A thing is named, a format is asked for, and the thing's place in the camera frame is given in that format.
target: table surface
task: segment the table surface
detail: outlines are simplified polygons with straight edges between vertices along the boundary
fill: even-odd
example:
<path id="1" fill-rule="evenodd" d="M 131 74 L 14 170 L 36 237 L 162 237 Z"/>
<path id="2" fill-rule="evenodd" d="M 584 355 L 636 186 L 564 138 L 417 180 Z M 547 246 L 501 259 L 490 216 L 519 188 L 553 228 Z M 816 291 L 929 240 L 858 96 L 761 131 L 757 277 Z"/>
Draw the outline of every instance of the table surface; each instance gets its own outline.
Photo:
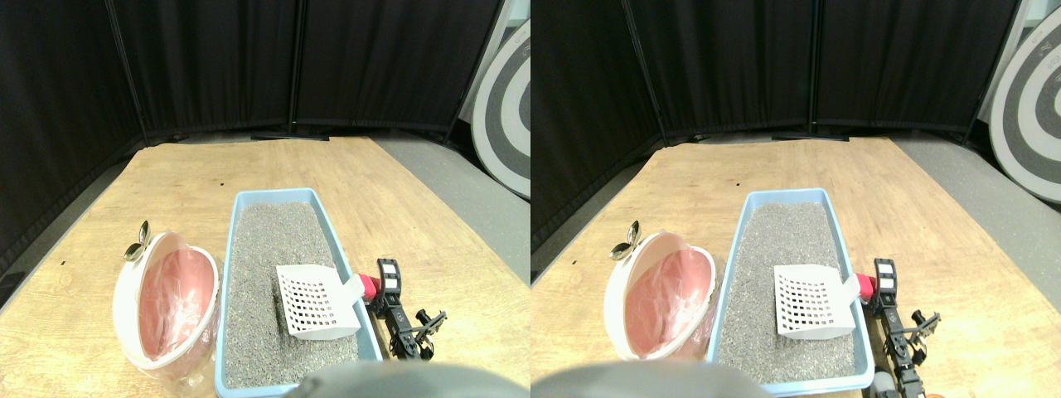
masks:
<path id="1" fill-rule="evenodd" d="M 529 384 L 529 288 L 412 173 L 359 137 L 137 153 L 0 313 L 0 395 L 163 395 L 122 354 L 111 319 L 121 254 L 140 223 L 177 231 L 221 266 L 236 194 L 297 187 L 316 190 L 354 272 L 377 276 L 377 258 L 397 259 L 406 313 L 447 312 L 432 362 Z M 376 324 L 386 351 L 389 336 Z"/>
<path id="2" fill-rule="evenodd" d="M 942 322 L 918 367 L 928 393 L 1032 396 L 1057 391 L 1061 315 L 935 180 L 886 138 L 752 144 L 683 144 L 657 152 L 532 288 L 530 373 L 614 361 L 603 296 L 607 258 L 634 220 L 728 258 L 751 191 L 829 192 L 855 272 L 895 261 L 904 323 L 922 310 Z M 877 322 L 870 342 L 879 364 Z M 860 397 L 845 392 L 836 396 Z"/>

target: calibration target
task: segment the calibration target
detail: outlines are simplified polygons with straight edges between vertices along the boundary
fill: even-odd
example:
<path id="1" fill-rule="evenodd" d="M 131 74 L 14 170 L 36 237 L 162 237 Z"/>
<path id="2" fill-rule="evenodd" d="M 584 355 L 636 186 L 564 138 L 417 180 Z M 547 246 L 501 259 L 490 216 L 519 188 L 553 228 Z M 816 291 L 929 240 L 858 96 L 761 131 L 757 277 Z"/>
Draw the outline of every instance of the calibration target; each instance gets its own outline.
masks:
<path id="1" fill-rule="evenodd" d="M 530 83 L 530 20 L 501 47 L 486 70 L 472 110 L 472 141 L 486 171 L 530 197 L 530 131 L 526 126 Z"/>
<path id="2" fill-rule="evenodd" d="M 1006 174 L 1061 203 L 1061 13 L 1053 13 L 1006 66 L 991 106 L 991 146 Z"/>

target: white litter scoop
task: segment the white litter scoop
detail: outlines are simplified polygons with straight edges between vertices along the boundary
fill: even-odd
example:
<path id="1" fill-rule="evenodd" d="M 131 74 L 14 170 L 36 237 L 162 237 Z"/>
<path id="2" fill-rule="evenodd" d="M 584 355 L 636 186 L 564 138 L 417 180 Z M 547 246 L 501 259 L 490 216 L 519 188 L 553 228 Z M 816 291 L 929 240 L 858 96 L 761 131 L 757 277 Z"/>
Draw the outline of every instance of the white litter scoop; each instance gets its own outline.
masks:
<path id="1" fill-rule="evenodd" d="M 796 340 L 829 340 L 851 333 L 851 302 L 858 278 L 840 282 L 839 270 L 817 264 L 773 267 L 778 334 Z"/>
<path id="2" fill-rule="evenodd" d="M 333 340 L 361 329 L 353 305 L 365 295 L 365 285 L 356 275 L 344 284 L 335 269 L 316 264 L 279 265 L 276 274 L 291 335 Z"/>

